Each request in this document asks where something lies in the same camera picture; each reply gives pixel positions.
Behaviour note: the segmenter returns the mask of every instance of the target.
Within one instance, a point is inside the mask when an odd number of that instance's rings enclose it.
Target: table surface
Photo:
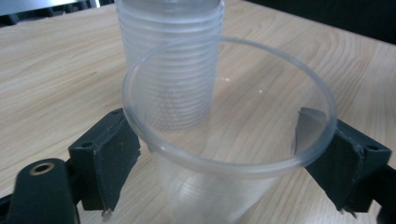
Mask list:
[[[224,35],[282,49],[329,86],[338,118],[396,148],[396,47],[248,2],[226,1]],[[121,107],[126,62],[115,6],[0,29],[0,197],[24,166],[67,160],[67,147]],[[107,223],[168,223],[146,146]],[[395,157],[390,164],[396,165]],[[82,223],[102,221],[82,211]],[[242,223],[375,223],[341,214],[305,170],[283,177]]]

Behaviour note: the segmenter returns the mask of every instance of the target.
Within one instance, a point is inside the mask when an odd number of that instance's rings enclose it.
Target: screw hole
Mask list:
[[[86,143],[81,144],[82,147],[90,147],[92,145],[93,145],[92,142],[86,142]]]
[[[43,175],[48,171],[52,170],[55,165],[52,162],[43,162],[30,170],[30,175]]]
[[[371,150],[379,150],[379,147],[374,146],[374,145],[367,145],[366,147],[371,149]]]

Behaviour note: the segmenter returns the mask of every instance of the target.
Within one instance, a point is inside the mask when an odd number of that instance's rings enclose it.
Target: clear plastic cup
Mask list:
[[[206,83],[211,91],[200,98],[209,103],[187,104],[191,95],[177,91],[153,101],[158,90],[145,68],[169,51],[200,43],[219,46],[216,75]],[[180,84],[166,85],[176,90]],[[237,223],[281,175],[321,155],[336,123],[331,94],[311,69],[278,49],[231,37],[156,48],[128,71],[122,101],[131,127],[152,153],[175,223]],[[172,113],[163,113],[167,105]],[[321,116],[302,123],[305,107]],[[180,117],[194,125],[164,126]]]
[[[221,33],[222,0],[117,0],[116,5],[129,66],[160,45]]]

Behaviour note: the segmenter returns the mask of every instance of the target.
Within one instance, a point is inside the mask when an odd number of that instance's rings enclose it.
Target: stacked cup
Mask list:
[[[116,4],[129,66],[144,61],[142,57],[160,45],[221,32],[222,0],[118,0]],[[212,99],[218,44],[179,46],[150,59],[141,71],[146,102],[139,111],[163,129],[199,123]]]

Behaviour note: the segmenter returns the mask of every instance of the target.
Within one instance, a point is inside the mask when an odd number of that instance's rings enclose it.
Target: plastic cup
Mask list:
[[[209,103],[187,104],[191,95],[177,91],[158,96],[160,103],[153,100],[159,91],[151,88],[145,69],[169,51],[200,43],[219,46],[216,75],[206,82],[211,91],[200,98]],[[173,80],[165,81],[164,91],[180,88]],[[231,37],[156,48],[128,71],[122,101],[131,127],[152,153],[175,223],[237,223],[280,176],[321,155],[336,123],[331,94],[311,69],[278,49]],[[163,113],[167,105],[170,114]],[[299,122],[303,107],[320,111],[320,119],[305,127]],[[180,114],[194,125],[163,125]]]
[[[129,66],[160,45],[221,33],[222,0],[117,0],[116,5]]]

